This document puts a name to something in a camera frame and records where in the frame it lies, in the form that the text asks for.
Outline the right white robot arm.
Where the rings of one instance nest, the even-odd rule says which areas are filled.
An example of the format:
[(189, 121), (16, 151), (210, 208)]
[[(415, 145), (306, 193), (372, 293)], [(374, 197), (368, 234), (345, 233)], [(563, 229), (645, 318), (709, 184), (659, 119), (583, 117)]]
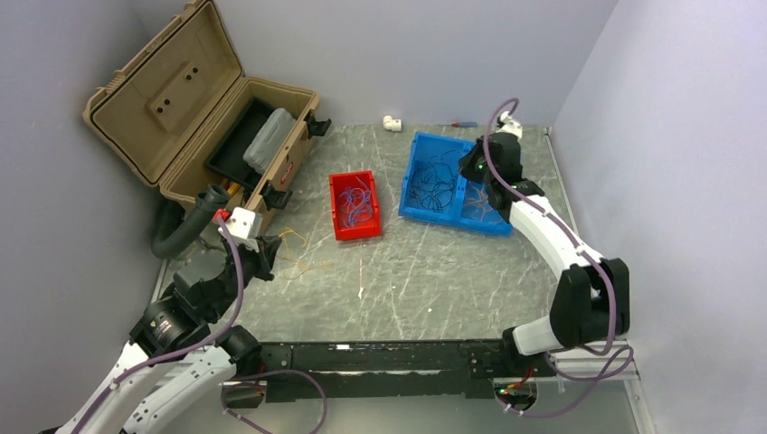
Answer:
[(489, 205), (532, 243), (558, 278), (548, 313), (502, 334), (498, 362), (510, 375), (523, 373), (537, 354), (581, 347), (605, 355), (630, 325), (627, 265), (588, 246), (522, 171), (521, 146), (511, 133), (478, 138), (459, 160), (459, 173), (484, 187)]

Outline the white pipe elbow fitting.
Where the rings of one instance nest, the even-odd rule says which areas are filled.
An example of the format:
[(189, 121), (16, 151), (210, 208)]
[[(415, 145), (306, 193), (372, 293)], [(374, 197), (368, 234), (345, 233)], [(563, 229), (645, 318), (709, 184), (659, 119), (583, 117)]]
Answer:
[(401, 132), (402, 131), (402, 121), (399, 118), (394, 118), (390, 115), (386, 115), (382, 119), (383, 128), (386, 131), (391, 132)]

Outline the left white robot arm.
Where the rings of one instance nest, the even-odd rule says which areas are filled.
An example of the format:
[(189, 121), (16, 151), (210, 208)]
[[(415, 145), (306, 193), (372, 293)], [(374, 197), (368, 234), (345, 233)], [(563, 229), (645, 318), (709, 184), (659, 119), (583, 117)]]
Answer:
[(280, 238), (259, 236), (258, 249), (226, 248), (216, 265), (178, 270), (162, 297), (150, 304), (99, 388), (54, 433), (157, 433), (206, 392), (232, 378), (261, 373), (262, 346), (243, 326), (216, 337), (210, 327), (238, 296), (234, 260), (243, 281), (273, 280)]

